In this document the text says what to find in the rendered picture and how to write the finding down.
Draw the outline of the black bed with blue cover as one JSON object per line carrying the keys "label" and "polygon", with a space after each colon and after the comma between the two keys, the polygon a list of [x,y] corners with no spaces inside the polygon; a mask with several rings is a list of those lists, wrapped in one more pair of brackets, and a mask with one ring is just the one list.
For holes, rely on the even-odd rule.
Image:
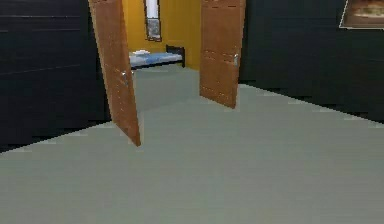
{"label": "black bed with blue cover", "polygon": [[150,54],[145,55],[133,55],[132,52],[130,52],[129,60],[132,70],[177,63],[180,63],[182,67],[185,67],[185,48],[167,45],[165,52],[151,52]]}

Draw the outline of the brown wooden room door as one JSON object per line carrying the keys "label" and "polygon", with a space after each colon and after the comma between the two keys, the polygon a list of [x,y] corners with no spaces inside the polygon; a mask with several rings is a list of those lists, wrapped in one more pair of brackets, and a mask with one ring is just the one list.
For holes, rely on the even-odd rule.
{"label": "brown wooden room door", "polygon": [[[88,0],[112,121],[140,146],[137,105],[122,0]],[[121,72],[126,71],[128,86]]]}
{"label": "brown wooden room door", "polygon": [[246,0],[201,0],[200,95],[229,108],[237,101],[245,9]]}

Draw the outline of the dark framed window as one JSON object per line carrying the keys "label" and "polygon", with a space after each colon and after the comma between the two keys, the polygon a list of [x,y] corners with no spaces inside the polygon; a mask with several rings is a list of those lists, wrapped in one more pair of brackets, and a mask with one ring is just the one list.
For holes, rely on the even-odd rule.
{"label": "dark framed window", "polygon": [[162,37],[159,0],[143,0],[143,3],[147,40],[160,42]]}

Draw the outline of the white framed wall picture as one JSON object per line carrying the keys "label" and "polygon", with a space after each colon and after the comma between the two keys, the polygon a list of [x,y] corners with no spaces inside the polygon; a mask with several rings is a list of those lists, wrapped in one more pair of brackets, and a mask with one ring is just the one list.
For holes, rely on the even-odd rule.
{"label": "white framed wall picture", "polygon": [[384,0],[346,0],[339,27],[384,30]]}

